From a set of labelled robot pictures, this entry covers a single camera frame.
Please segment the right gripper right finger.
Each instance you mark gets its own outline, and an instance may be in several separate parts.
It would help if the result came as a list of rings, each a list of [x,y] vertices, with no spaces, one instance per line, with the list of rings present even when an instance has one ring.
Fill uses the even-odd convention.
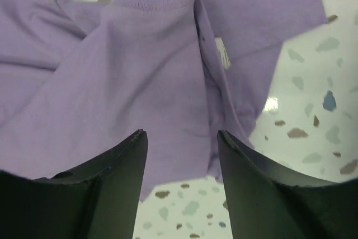
[[[356,238],[357,180],[330,182],[294,171],[218,133],[234,238]]]

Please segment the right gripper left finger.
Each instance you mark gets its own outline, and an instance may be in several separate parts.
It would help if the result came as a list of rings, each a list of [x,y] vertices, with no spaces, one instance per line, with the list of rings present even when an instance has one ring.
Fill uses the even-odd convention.
[[[2,238],[132,238],[148,139],[137,130],[116,147],[29,180],[1,172]]]

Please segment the purple t shirt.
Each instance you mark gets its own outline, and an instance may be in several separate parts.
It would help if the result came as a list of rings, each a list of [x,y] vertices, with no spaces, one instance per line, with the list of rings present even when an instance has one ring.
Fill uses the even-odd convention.
[[[1,169],[52,177],[148,133],[140,197],[222,180],[217,132],[249,143],[283,43],[322,0],[1,0]]]

